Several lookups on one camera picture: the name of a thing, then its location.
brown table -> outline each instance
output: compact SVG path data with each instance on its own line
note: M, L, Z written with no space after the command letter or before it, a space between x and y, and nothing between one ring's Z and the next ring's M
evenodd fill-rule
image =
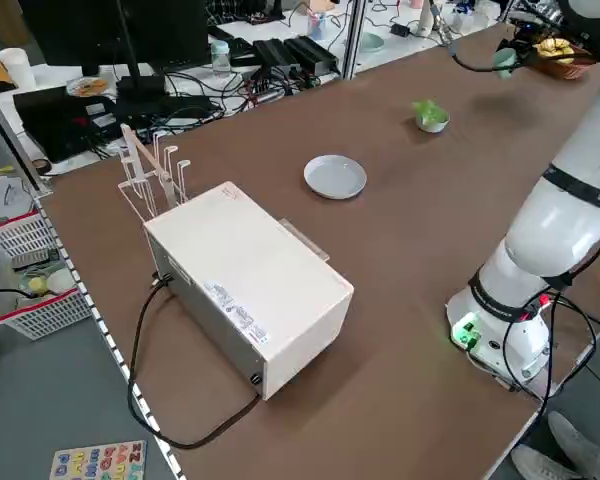
M502 33L463 39L461 55L486 63ZM438 48L170 138L192 160L188 192L234 181L356 288L326 353L211 445L176 452L187 477L480 478L536 406L452 346L444 303L494 250L599 84L597 67L582 82L527 70L503 82ZM414 126L411 103L425 98L451 113L441 135ZM304 185L305 163L325 153L364 165L358 198L327 201ZM122 180L119 162L101 162L58 178L43 205L128 361L154 266ZM572 296L600 315L600 262ZM558 360L586 339L571 318L558 322ZM201 437L253 395L166 293L143 339L139 385L172 437Z

green object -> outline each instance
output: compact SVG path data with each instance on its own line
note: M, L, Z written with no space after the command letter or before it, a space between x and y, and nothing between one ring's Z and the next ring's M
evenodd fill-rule
M384 40L375 33L363 32L360 38L360 51L363 53L373 53L384 47Z
M449 113L440 108L433 100L424 102L413 102L413 109L422 119L425 126L446 123L449 121Z

keyboard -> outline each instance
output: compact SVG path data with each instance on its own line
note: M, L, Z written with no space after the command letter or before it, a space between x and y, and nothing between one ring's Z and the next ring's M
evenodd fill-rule
M244 57L246 55L252 55L254 53L253 46L247 42L244 38L230 38L225 40L229 44L229 58L231 60ZM200 67L202 65L211 64L211 49L207 48L207 57L206 59L200 61L196 60L169 60L166 62L151 62L151 68L153 68L154 72L180 72L182 70L187 70L189 68Z

white plate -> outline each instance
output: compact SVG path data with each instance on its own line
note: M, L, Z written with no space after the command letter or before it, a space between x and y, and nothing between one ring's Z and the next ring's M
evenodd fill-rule
M304 180L318 195L332 200L355 197L367 184L360 164L341 155L322 155L304 167Z

sneaker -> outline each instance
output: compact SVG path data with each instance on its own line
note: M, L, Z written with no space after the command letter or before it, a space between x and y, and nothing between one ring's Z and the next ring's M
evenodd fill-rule
M554 462L533 448L519 445L511 451L511 460L525 480L581 479L576 472Z
M600 447L587 440L558 412L549 414L549 428L578 472L592 480L600 478Z

